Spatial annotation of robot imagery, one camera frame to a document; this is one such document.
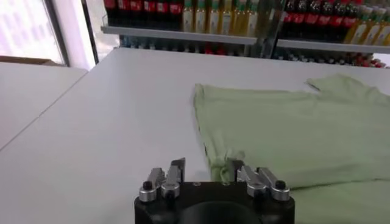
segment bottle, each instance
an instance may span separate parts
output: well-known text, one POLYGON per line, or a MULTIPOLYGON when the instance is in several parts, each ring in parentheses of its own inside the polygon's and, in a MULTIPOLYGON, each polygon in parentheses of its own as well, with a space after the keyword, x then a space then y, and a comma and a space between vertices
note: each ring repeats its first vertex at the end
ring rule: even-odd
POLYGON ((184 1, 184 9, 183 9, 183 31, 184 32, 192 32, 193 31, 193 5, 192 0, 184 1))
POLYGON ((221 34, 230 34, 230 24, 232 23, 232 0, 224 0, 224 10, 221 13, 221 34))
POLYGON ((145 26, 156 27, 154 24, 156 17, 156 0, 144 0, 145 26))
POLYGON ((342 38, 344 38, 341 36, 341 33, 339 33, 339 31, 342 19, 346 13, 347 3, 348 0, 337 0, 333 4, 333 15, 331 16, 328 25, 328 40, 332 42, 339 42, 342 38))
POLYGON ((130 11, 130 0, 118 0, 119 23, 123 26, 129 26, 132 19, 130 11))
POLYGON ((258 19, 258 0, 249 0, 249 9, 247 11, 248 22, 246 27, 246 36, 254 37, 256 35, 257 19, 258 19))
POLYGON ((363 33, 365 33, 367 29, 367 21, 370 17, 370 14, 372 13, 371 7, 364 7, 361 15, 361 21, 358 23, 355 33, 353 34, 353 37, 351 38, 350 43, 351 44, 358 44, 359 40, 363 36, 363 33))
POLYGON ((386 13, 386 9, 379 8, 377 11, 377 17, 374 21, 369 24, 369 27, 367 28, 367 35, 365 39, 361 40, 361 43, 364 45, 371 45, 374 42, 374 38, 379 33, 380 27, 381 27, 381 21, 386 13))
POLYGON ((313 39, 316 23, 321 12, 321 0, 313 0, 308 7, 308 13, 305 15, 303 36, 305 38, 313 39))
POLYGON ((208 33, 219 34, 219 0, 212 0, 211 10, 208 14, 208 33))
POLYGON ((339 27, 339 42, 345 41, 349 30, 352 29, 353 25, 357 22, 361 1, 362 0, 354 0, 347 4, 346 16, 344 19, 342 19, 341 25, 339 27))
POLYGON ((291 37, 291 32, 292 32, 291 24, 293 23, 292 20, 295 13, 295 4, 296 4, 295 0, 288 0, 286 4, 285 17, 283 19, 283 25, 280 32, 281 38, 291 37))
POLYGON ((381 22, 381 27, 374 37, 373 45, 382 45, 385 38, 390 33, 390 7, 387 8, 386 16, 384 16, 384 19, 381 22))
POLYGON ((318 39, 326 40, 328 38, 327 26, 330 21, 330 17, 333 14, 333 1, 325 0, 322 3, 321 14, 317 21, 316 36, 318 39))
POLYGON ((182 0, 170 0, 169 2, 169 14, 171 28, 173 30, 180 30, 182 25, 182 13, 183 13, 183 3, 182 0))
POLYGON ((385 12, 381 10, 381 8, 377 6, 373 6, 372 13, 369 17, 369 19, 366 21, 367 27, 364 30, 362 36, 360 37, 358 44, 367 44, 370 40, 374 38, 374 36, 379 31, 380 25, 379 22, 381 20, 381 16, 383 16, 385 12))
POLYGON ((107 12, 108 25, 112 26, 117 23, 118 6, 116 0, 104 0, 105 11, 107 12))
POLYGON ((234 15, 233 34, 237 36, 245 35, 247 27, 247 19, 245 12, 246 0, 237 1, 237 11, 234 15))
POLYGON ((195 14, 195 32, 204 33, 206 24, 205 1, 198 0, 195 14))
POLYGON ((356 19, 355 23, 352 25, 352 27, 348 30, 347 35, 346 35, 346 37, 344 39, 344 44, 351 43, 352 38, 353 38, 353 36, 354 36, 354 34, 356 32, 356 29, 358 28, 358 26, 360 24, 360 21, 363 18, 363 15, 364 15, 363 12, 365 10, 366 10, 366 6, 365 5, 360 5, 359 6, 357 19, 356 19))
POLYGON ((168 0, 157 0, 156 21, 158 21, 159 28, 167 29, 169 27, 168 0))
POLYGON ((292 34, 294 38, 302 37, 303 21, 307 10, 307 0, 299 0, 296 12, 292 17, 292 34))
POLYGON ((130 0, 130 11, 132 14, 131 25, 136 27, 143 26, 143 2, 142 0, 130 0))

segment white wall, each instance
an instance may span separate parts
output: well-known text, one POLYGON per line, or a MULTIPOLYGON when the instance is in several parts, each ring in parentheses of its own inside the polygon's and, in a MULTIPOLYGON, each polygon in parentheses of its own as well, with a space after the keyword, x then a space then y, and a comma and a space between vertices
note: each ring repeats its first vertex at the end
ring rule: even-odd
POLYGON ((95 66, 81 0, 53 0, 71 67, 95 66))

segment glass bottle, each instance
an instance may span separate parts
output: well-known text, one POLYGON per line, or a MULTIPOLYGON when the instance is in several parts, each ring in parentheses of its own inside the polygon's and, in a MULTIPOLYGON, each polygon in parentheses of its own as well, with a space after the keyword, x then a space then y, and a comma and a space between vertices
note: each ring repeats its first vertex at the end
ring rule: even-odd
POLYGON ((208 33, 219 34, 219 0, 213 0, 208 14, 208 33))
POLYGON ((246 34, 247 19, 245 12, 246 0, 237 1, 237 10, 234 15, 233 34, 237 36, 246 34))
POLYGON ((254 37, 256 35, 257 19, 258 19, 258 0, 249 0, 249 8, 247 11, 248 22, 246 27, 246 36, 254 37))
POLYGON ((221 13, 221 34, 229 35, 231 33, 232 23, 232 0, 224 0, 224 10, 221 13))
POLYGON ((184 9, 183 9, 183 31, 184 32, 192 32, 193 31, 193 5, 192 0, 184 1, 184 9))
POLYGON ((386 13, 386 9, 379 8, 375 12, 375 18, 372 18, 372 21, 368 24, 366 29, 366 35, 361 37, 360 43, 364 45, 371 45, 374 37, 380 29, 380 22, 383 18, 383 15, 386 13))
POLYGON ((357 24, 355 33, 353 34, 353 37, 351 38, 351 44, 358 44, 359 40, 363 36, 363 33, 365 33, 367 29, 367 21, 369 20, 370 14, 372 13, 371 7, 365 7, 363 9, 363 14, 361 17, 361 21, 357 24))
POLYGON ((380 25, 380 29, 376 36, 374 37, 374 40, 372 42, 373 45, 382 45, 385 38, 390 33, 390 7, 387 7, 386 15, 383 17, 380 25))
POLYGON ((206 10, 204 0, 198 0, 195 18, 195 32, 204 33, 206 25, 206 10))

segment bottle label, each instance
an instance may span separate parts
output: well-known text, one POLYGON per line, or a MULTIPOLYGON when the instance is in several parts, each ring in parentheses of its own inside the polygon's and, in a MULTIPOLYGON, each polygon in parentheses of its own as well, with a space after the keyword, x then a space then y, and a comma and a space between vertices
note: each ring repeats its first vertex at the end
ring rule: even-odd
POLYGON ((168 3, 158 2, 157 3, 157 12, 159 12, 159 13, 168 13, 168 3))
POLYGON ((130 0, 118 0, 119 9, 130 10, 130 0))
POLYGON ((209 23, 209 32, 212 34, 218 34, 218 20, 219 15, 217 12, 212 12, 210 14, 210 23, 209 23))
POLYGON ((389 35, 390 33, 390 26, 385 26, 382 31, 379 33, 379 36, 377 40, 375 40, 374 45, 382 45, 383 42, 385 41, 385 38, 389 35))
POLYGON ((142 2, 141 1, 131 1, 130 2, 131 11, 141 11, 142 10, 142 2))
POLYGON ((295 13, 294 16, 292 17, 292 20, 294 23, 302 23, 303 20, 305 19, 305 14, 301 13, 295 13))
POLYGON ((193 31, 193 14, 189 11, 183 12, 183 29, 184 32, 193 31))
POLYGON ((255 36, 256 23, 257 23, 257 14, 249 15, 247 34, 246 34, 248 37, 255 36))
POLYGON ((352 27, 354 25, 354 23, 356 22, 356 18, 349 18, 349 17, 345 17, 343 20, 342 20, 342 25, 346 28, 349 28, 349 27, 352 27))
POLYGON ((319 18, 318 18, 318 25, 320 26, 326 26, 328 23, 329 23, 329 20, 330 20, 330 16, 324 16, 324 15, 321 15, 319 18))
POLYGON ((293 20, 293 14, 286 12, 285 18, 283 19, 284 23, 290 23, 293 20))
POLYGON ((196 13, 196 32, 203 33, 205 31, 205 13, 196 13))
POLYGON ((351 40, 351 44, 358 44, 359 39, 361 38, 362 34, 366 30, 367 25, 362 24, 358 26, 358 28, 355 31, 355 34, 353 35, 353 38, 351 40))
POLYGON ((341 16, 332 16, 330 18, 329 24, 331 26, 340 26, 342 22, 342 17, 341 16))
POLYGON ((318 20, 318 17, 319 15, 315 15, 315 14, 307 14, 306 18, 305 18, 305 23, 307 24, 315 24, 318 20))
POLYGON ((156 11, 156 3, 144 1, 144 8, 147 12, 155 12, 156 11))
POLYGON ((183 5, 180 3, 170 3, 169 12, 174 15, 182 14, 183 5))
POLYGON ((223 35, 228 35, 229 34, 231 20, 232 20, 232 15, 230 13, 223 15, 223 17, 222 17, 222 30, 221 30, 221 34, 223 34, 223 35))
POLYGON ((108 9, 114 9, 115 8, 115 0, 104 0, 104 6, 108 9))
POLYGON ((375 34, 379 31, 380 26, 379 25, 374 25, 371 27, 370 32, 367 34, 367 37, 364 41, 363 44, 372 44, 372 41, 374 40, 375 34))

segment light green t-shirt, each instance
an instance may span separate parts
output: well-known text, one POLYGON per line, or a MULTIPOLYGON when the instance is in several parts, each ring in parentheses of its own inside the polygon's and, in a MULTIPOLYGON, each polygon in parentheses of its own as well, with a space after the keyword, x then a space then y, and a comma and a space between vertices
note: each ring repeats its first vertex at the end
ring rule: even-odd
MULTIPOLYGON (((308 79, 307 84, 319 93, 196 85, 194 107, 212 179, 227 179, 227 158, 242 159, 252 167, 270 168, 287 182, 297 202, 297 223, 374 218, 379 221, 371 223, 390 223, 385 213, 361 217, 367 195, 352 194, 347 200, 332 194, 339 187, 361 192, 375 184, 383 189, 390 180, 390 97, 344 75, 308 79), (335 205, 320 211, 313 208, 316 203, 317 208, 335 205), (343 203, 358 208, 351 213, 343 203), (329 219, 317 219, 324 216, 329 219)), ((390 196, 383 201, 390 214, 390 196)))

